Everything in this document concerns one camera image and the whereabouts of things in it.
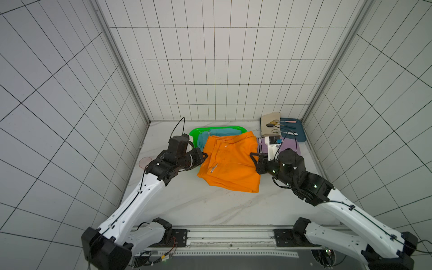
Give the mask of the aluminium mounting rail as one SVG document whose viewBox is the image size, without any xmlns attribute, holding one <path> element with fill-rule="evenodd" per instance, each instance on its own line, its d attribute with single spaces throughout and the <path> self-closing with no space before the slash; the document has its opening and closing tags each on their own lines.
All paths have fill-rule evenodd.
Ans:
<svg viewBox="0 0 432 270">
<path fill-rule="evenodd" d="M 173 226 L 172 229 L 187 229 L 188 238 L 184 250 L 193 249 L 319 249 L 311 247 L 278 247 L 274 237 L 274 229 L 292 229 L 291 226 Z M 161 241 L 145 246 L 150 248 L 171 248 Z"/>
</svg>

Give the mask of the dark spoon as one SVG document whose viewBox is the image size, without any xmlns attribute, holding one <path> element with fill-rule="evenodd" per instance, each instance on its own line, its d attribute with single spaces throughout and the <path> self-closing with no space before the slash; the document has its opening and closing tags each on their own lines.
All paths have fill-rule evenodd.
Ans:
<svg viewBox="0 0 432 270">
<path fill-rule="evenodd" d="M 280 128 L 280 125 L 278 123 L 273 123 L 272 122 L 272 123 L 267 123 L 266 127 L 268 127 L 268 128 L 272 128 L 272 127 Z"/>
</svg>

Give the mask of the purple pants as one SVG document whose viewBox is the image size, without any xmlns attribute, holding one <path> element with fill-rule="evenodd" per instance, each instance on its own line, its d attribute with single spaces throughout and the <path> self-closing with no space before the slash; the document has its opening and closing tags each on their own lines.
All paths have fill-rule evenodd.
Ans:
<svg viewBox="0 0 432 270">
<path fill-rule="evenodd" d="M 267 154 L 268 153 L 268 146 L 265 143 L 265 138 L 257 138 L 256 140 L 258 143 L 257 151 L 259 153 Z M 286 138 L 282 142 L 282 146 L 280 148 L 280 151 L 284 151 L 284 150 L 289 149 L 289 148 L 292 150 L 295 150 L 298 155 L 301 155 L 299 143 L 296 142 L 296 140 L 294 140 L 294 139 Z"/>
</svg>

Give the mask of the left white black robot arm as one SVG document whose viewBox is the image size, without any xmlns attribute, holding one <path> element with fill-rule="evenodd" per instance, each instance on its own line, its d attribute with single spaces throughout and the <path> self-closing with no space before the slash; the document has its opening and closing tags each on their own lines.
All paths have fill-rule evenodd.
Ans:
<svg viewBox="0 0 432 270">
<path fill-rule="evenodd" d="M 124 270 L 132 257 L 146 248 L 155 244 L 174 244 L 172 225 L 166 220 L 156 218 L 147 226 L 140 226 L 137 222 L 150 200 L 180 171 L 202 165 L 207 157 L 196 147 L 177 156 L 164 150 L 151 161 L 121 206 L 98 228 L 89 227 L 81 236 L 88 266 L 98 270 Z"/>
</svg>

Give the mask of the dark blue tray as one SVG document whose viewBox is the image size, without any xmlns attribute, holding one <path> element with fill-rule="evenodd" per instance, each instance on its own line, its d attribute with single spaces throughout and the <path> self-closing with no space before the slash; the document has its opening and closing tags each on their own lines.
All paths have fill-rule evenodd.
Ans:
<svg viewBox="0 0 432 270">
<path fill-rule="evenodd" d="M 283 120 L 296 120 L 297 123 L 295 124 L 291 124 L 291 123 L 280 123 L 280 121 Z M 292 136 L 292 135 L 287 135 L 287 138 L 290 139 L 296 139 L 298 142 L 306 142 L 307 138 L 306 138 L 306 133 L 304 131 L 302 122 L 299 119 L 294 119 L 294 118 L 280 118 L 280 130 L 281 130 L 281 134 L 283 136 L 286 135 L 287 132 L 295 132 L 298 133 L 298 136 Z"/>
</svg>

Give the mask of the green plastic basket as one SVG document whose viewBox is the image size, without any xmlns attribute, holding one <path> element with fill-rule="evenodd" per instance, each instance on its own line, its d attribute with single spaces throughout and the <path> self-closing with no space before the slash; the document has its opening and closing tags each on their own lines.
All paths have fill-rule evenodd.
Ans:
<svg viewBox="0 0 432 270">
<path fill-rule="evenodd" d="M 211 136 L 237 136 L 246 132 L 247 130 L 243 127 L 195 128 L 189 133 L 189 136 L 192 138 L 194 146 L 198 147 L 201 151 L 203 151 L 208 138 Z"/>
</svg>

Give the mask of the orange pants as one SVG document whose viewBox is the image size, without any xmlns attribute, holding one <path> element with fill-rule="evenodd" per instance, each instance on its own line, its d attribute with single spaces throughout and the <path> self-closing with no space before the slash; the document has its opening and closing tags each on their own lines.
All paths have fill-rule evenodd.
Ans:
<svg viewBox="0 0 432 270">
<path fill-rule="evenodd" d="M 251 153 L 258 149 L 253 132 L 236 136 L 210 136 L 204 147 L 208 155 L 197 174 L 210 186 L 231 191 L 258 193 L 261 176 Z"/>
</svg>

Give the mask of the teal pants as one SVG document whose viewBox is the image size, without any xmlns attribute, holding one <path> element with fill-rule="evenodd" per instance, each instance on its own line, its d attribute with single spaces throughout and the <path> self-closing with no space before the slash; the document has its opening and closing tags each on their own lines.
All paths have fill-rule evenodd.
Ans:
<svg viewBox="0 0 432 270">
<path fill-rule="evenodd" d="M 204 151 L 207 140 L 211 136 L 217 137 L 227 137 L 227 136 L 237 136 L 242 134 L 241 130 L 233 129 L 233 128 L 222 128 L 222 129 L 211 129 L 209 131 L 203 132 L 199 134 L 197 139 L 197 147 Z"/>
</svg>

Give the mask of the pink plastic cup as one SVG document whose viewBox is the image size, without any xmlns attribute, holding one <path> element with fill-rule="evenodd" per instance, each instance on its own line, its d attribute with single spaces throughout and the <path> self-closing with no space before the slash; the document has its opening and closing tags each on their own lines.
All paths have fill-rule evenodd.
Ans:
<svg viewBox="0 0 432 270">
<path fill-rule="evenodd" d="M 146 157 L 143 157 L 143 158 L 141 158 L 140 160 L 139 160 L 139 162 L 138 162 L 138 166 L 141 168 L 141 169 L 146 169 L 146 167 L 151 163 L 153 161 L 153 158 L 151 158 L 151 157 L 148 157 L 148 156 L 146 156 Z"/>
</svg>

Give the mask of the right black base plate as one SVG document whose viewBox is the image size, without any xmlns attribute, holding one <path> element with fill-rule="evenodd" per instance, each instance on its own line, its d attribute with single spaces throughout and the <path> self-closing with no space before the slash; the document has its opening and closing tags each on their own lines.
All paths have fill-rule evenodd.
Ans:
<svg viewBox="0 0 432 270">
<path fill-rule="evenodd" d="M 274 229 L 274 239 L 278 247 L 311 247 L 304 233 L 293 229 Z"/>
</svg>

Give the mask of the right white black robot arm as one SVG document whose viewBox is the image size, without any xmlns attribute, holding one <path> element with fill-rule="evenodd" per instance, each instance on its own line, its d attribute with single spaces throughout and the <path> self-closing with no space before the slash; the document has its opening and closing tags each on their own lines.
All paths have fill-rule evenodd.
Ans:
<svg viewBox="0 0 432 270">
<path fill-rule="evenodd" d="M 291 190 L 300 200 L 332 214 L 353 234 L 325 228 L 299 218 L 289 231 L 288 243 L 295 246 L 327 247 L 362 262 L 370 270 L 412 270 L 418 239 L 379 222 L 356 206 L 332 183 L 308 172 L 303 157 L 287 148 L 269 160 L 266 154 L 251 153 L 258 174 L 268 173 L 281 188 Z"/>
</svg>

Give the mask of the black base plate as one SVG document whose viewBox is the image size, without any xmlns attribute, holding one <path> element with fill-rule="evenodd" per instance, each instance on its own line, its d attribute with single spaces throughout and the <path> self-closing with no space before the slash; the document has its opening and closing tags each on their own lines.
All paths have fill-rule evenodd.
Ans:
<svg viewBox="0 0 432 270">
<path fill-rule="evenodd" d="M 304 233 L 293 229 L 274 229 L 274 239 L 278 247 L 311 247 Z"/>
<path fill-rule="evenodd" d="M 170 229 L 166 233 L 166 245 L 168 247 L 186 247 L 188 238 L 187 229 Z"/>
</svg>

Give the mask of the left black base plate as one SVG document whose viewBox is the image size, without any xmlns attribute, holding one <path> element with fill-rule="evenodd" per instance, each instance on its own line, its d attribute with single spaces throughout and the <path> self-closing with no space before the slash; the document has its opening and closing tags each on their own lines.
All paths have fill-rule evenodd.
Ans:
<svg viewBox="0 0 432 270">
<path fill-rule="evenodd" d="M 166 233 L 166 245 L 168 247 L 186 247 L 188 238 L 187 229 L 170 229 Z"/>
</svg>

